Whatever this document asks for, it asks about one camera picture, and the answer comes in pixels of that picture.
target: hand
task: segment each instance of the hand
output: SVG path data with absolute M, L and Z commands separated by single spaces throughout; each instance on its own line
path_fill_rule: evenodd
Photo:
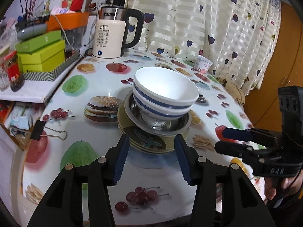
M 289 187 L 290 184 L 294 181 L 294 179 L 295 179 L 295 177 L 284 178 L 281 183 L 281 188 L 286 189 L 287 187 Z M 265 187 L 264 187 L 265 196 L 267 199 L 272 200 L 275 197 L 275 195 L 277 194 L 277 190 L 272 186 L 273 185 L 272 178 L 264 178 L 264 180 L 265 180 Z M 296 181 L 293 183 L 293 185 L 291 186 L 291 188 L 286 196 L 297 193 L 301 188 L 302 180 L 303 180 L 303 171 L 301 170 L 300 175 L 298 176 Z

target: striped basket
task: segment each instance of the striped basket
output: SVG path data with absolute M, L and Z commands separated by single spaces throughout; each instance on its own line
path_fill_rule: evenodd
M 25 72 L 23 73 L 25 80 L 35 81 L 55 81 L 55 79 L 72 63 L 80 58 L 80 50 L 76 50 L 69 58 L 67 58 L 60 66 L 51 72 Z

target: yogurt cup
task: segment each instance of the yogurt cup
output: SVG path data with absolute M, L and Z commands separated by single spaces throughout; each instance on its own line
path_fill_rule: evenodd
M 194 68 L 201 73 L 206 73 L 212 65 L 213 62 L 211 62 L 209 59 L 198 55 Z

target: food print tablecloth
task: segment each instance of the food print tablecloth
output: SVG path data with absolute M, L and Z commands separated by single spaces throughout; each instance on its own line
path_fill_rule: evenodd
M 158 66 L 178 71 L 190 78 L 199 88 L 200 97 L 192 107 L 192 124 L 186 139 L 200 156 L 212 162 L 228 166 L 239 163 L 264 198 L 264 180 L 252 176 L 252 169 L 241 164 L 239 159 L 217 154 L 214 144 L 222 139 L 225 127 L 246 129 L 251 123 L 241 107 L 209 73 L 201 74 L 178 60 L 158 53 L 130 50 L 114 61 L 97 62 L 91 57 L 83 59 L 58 88 L 46 107 L 43 116 L 46 126 L 58 131 L 67 131 L 66 140 L 43 137 L 31 148 L 24 163 L 23 195 L 38 203 L 66 163 L 76 166 L 88 164 L 104 156 L 120 139 L 121 123 L 117 123 L 118 107 L 131 90 L 135 72 L 146 66 Z M 48 135 L 60 135 L 45 129 Z M 146 146 L 146 136 L 141 142 Z M 115 210 L 115 204 L 125 200 L 128 192 L 136 187 L 160 187 L 157 201 L 147 207 L 128 209 L 125 213 Z M 87 190 L 83 192 L 83 218 L 88 220 Z M 169 221 L 191 213 L 196 187 L 184 181 L 175 153 L 153 155 L 131 147 L 121 180 L 109 187 L 110 202 L 117 225 L 146 225 Z

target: wooden cabinet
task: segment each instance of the wooden cabinet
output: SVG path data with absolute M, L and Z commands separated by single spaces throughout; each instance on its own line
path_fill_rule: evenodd
M 278 88 L 303 86 L 303 27 L 295 10 L 282 3 L 279 37 L 260 90 L 254 89 L 245 99 L 244 111 L 257 128 L 281 130 Z

